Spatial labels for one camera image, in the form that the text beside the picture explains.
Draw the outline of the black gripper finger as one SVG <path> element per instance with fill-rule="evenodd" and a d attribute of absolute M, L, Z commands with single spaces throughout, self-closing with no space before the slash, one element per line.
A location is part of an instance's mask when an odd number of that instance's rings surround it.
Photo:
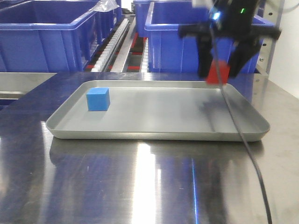
<path fill-rule="evenodd" d="M 261 48 L 258 39 L 249 39 L 247 41 L 239 41 L 235 51 L 230 54 L 228 65 L 230 67 L 228 77 L 235 78 L 242 67 L 254 56 Z"/>
<path fill-rule="evenodd" d="M 199 57 L 199 77 L 207 77 L 213 60 L 213 56 L 211 54 L 212 38 L 210 36 L 198 36 L 197 48 Z"/>

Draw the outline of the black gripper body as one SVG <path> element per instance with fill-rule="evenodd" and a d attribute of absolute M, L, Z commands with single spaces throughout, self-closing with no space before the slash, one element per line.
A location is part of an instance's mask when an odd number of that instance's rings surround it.
<path fill-rule="evenodd" d="M 281 30 L 274 26 L 253 25 L 258 0 L 213 0 L 206 21 L 180 25 L 179 37 L 194 36 L 202 46 L 213 44 L 216 37 L 248 42 L 249 38 L 278 40 Z"/>

